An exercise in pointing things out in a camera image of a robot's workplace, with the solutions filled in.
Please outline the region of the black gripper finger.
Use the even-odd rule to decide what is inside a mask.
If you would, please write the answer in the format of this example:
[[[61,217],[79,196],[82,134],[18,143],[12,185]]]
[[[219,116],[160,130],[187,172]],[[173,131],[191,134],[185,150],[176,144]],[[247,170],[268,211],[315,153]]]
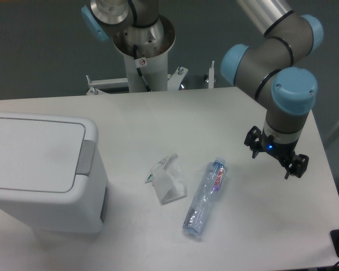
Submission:
[[[253,126],[248,131],[244,144],[252,151],[252,158],[255,159],[260,152],[263,152],[262,131],[257,126]]]
[[[301,178],[307,170],[309,157],[304,154],[292,154],[291,157],[285,159],[286,174],[284,178],[287,180],[289,176]]]

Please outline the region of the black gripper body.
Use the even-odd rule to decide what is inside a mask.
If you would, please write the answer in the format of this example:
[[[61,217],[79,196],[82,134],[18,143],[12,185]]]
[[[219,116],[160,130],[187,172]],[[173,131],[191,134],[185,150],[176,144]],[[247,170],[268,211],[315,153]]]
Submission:
[[[261,135],[260,144],[263,148],[263,151],[271,155],[273,158],[279,161],[279,163],[285,167],[290,168],[293,164],[295,157],[295,147],[298,140],[291,143],[276,143],[273,140],[273,136],[266,136],[265,134]]]

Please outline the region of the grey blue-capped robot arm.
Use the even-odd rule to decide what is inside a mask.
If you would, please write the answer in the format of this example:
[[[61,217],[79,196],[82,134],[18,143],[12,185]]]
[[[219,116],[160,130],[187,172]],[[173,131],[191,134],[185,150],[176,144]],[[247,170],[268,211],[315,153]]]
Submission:
[[[295,147],[312,110],[318,83],[296,62],[321,44],[320,21],[297,15],[286,1],[239,1],[265,41],[256,49],[238,44],[224,55],[221,75],[266,109],[262,129],[253,127],[245,145],[254,156],[265,152],[279,161],[287,176],[302,177],[308,157]],[[170,89],[168,52],[175,43],[172,23],[159,12],[158,1],[90,1],[81,9],[92,34],[112,38],[125,61],[129,90]]]

